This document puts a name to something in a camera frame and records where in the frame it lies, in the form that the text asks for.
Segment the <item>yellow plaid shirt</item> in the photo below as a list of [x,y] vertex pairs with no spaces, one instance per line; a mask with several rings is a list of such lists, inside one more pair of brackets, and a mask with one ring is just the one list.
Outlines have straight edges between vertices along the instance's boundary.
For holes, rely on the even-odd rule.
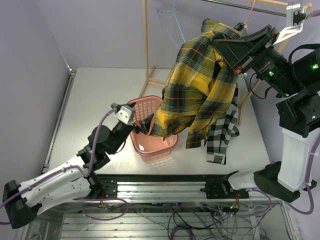
[[235,40],[243,33],[205,19],[201,34],[182,44],[154,114],[150,135],[167,138],[187,129],[187,149],[198,148],[212,124],[229,108],[238,76],[212,46],[213,40]]

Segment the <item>black white checkered shirt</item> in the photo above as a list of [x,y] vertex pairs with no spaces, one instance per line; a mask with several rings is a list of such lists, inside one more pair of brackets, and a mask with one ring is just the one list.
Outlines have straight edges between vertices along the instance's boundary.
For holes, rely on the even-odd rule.
[[208,163],[225,165],[227,148],[231,138],[238,137],[238,86],[226,113],[211,125],[206,137],[206,161]]

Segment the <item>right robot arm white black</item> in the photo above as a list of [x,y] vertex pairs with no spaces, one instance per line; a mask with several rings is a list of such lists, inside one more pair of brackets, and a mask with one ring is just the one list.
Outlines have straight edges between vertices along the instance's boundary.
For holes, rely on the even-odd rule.
[[238,39],[215,39],[211,45],[235,73],[253,70],[280,98],[276,107],[283,133],[282,159],[255,172],[228,174],[222,182],[224,192],[259,189],[291,203],[301,191],[317,186],[311,178],[311,159],[320,143],[320,46],[300,45],[308,54],[293,61],[275,50],[279,42],[280,35],[268,25]]

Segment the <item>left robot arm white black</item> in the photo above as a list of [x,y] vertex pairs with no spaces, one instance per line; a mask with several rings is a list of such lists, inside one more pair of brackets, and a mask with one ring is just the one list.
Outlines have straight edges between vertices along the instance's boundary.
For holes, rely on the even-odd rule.
[[45,211],[74,199],[94,199],[103,190],[96,171],[110,162],[131,132],[147,134],[153,115],[133,121],[133,113],[110,110],[118,122],[109,129],[102,122],[93,129],[88,144],[62,165],[31,180],[11,180],[4,185],[1,208],[5,209],[9,225],[19,229],[34,221]]

